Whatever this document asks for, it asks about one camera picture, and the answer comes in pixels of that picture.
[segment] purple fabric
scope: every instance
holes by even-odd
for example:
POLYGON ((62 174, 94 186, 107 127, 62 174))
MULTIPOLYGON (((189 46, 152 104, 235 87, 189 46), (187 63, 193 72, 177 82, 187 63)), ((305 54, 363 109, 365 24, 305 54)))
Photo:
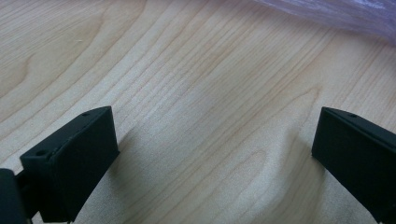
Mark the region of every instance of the purple fabric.
POLYGON ((256 0, 338 28, 381 35, 396 44, 396 0, 256 0))

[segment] wood grain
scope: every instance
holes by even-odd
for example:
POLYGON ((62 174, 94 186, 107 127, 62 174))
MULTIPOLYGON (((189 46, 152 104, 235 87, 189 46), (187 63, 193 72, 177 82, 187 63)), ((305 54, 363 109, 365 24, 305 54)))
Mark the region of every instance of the wood grain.
POLYGON ((76 223, 375 223, 310 148, 324 105, 396 131, 384 40, 251 0, 1 1, 0 40, 1 167, 113 106, 76 223))

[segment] black plastic piece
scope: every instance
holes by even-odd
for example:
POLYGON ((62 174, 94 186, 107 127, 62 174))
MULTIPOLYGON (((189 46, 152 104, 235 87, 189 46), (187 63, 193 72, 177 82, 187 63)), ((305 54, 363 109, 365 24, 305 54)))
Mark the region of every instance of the black plastic piece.
POLYGON ((74 221, 119 155, 111 107, 81 114, 21 156, 45 222, 74 221))
POLYGON ((119 155, 111 107, 85 112, 21 155, 17 176, 0 170, 0 223, 74 221, 119 155))
POLYGON ((357 115, 323 107, 312 156, 373 215, 396 221, 396 135, 357 115))
POLYGON ((27 223, 17 180, 8 169, 0 169, 0 223, 27 223))

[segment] black object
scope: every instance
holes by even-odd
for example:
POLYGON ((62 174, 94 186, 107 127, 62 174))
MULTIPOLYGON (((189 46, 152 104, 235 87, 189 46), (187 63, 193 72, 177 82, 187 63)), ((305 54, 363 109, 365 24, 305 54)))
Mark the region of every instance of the black object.
POLYGON ((316 158, 373 215, 396 221, 396 135, 357 115, 323 107, 316 158))
POLYGON ((74 221, 118 155, 110 106, 77 116, 21 155, 17 177, 0 170, 0 222, 26 223, 37 211, 44 222, 74 221))

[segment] table surface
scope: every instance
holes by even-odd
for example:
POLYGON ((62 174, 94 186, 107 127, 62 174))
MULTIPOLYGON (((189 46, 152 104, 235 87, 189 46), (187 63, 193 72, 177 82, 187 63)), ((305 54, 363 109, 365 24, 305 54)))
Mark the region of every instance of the table surface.
MULTIPOLYGON (((0 2, 0 166, 112 105, 76 223, 375 223, 311 157, 322 106, 396 131, 396 48, 252 0, 0 2)), ((40 216, 34 221, 40 223, 40 216)))

